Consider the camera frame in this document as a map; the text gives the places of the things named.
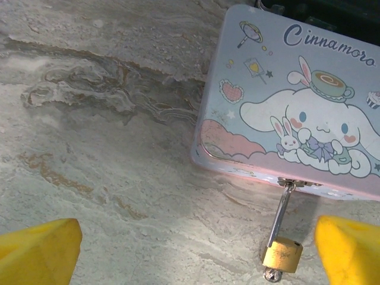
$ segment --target magnifying glass illustration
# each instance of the magnifying glass illustration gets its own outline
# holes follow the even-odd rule
[[[240,49],[241,46],[248,40],[253,40],[257,43],[262,43],[262,35],[258,27],[255,25],[247,22],[242,21],[240,22],[240,28],[242,29],[243,33],[245,34],[244,39],[238,44],[237,48]]]

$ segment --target white puppy cartoon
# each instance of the white puppy cartoon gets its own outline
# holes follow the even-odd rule
[[[287,79],[291,84],[302,83],[305,88],[279,91],[261,103],[246,102],[240,107],[241,118],[251,128],[268,132],[274,129],[271,117],[286,117],[297,132],[300,147],[296,154],[302,164],[335,175],[367,176],[371,172],[370,161],[353,147],[361,144],[380,160],[380,136],[358,107],[345,104],[353,96],[352,88],[335,75],[311,72],[301,56],[299,63],[302,74],[292,71]],[[331,92],[321,91],[316,83]],[[339,97],[342,88],[345,91]]]

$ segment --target tin box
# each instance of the tin box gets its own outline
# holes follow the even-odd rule
[[[226,13],[192,160],[338,200],[380,200],[380,48],[247,5]]]

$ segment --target gray marble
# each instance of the gray marble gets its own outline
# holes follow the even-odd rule
[[[281,189],[189,159],[235,2],[0,1],[0,233],[77,218],[73,285],[268,284],[259,253]],[[380,224],[379,209],[294,193],[281,235],[305,249],[281,284],[328,284],[318,216]]]

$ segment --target star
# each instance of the star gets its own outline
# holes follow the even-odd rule
[[[267,70],[266,76],[267,76],[268,78],[273,77],[272,71]]]
[[[232,111],[228,111],[227,117],[233,119],[235,118],[235,114]]]

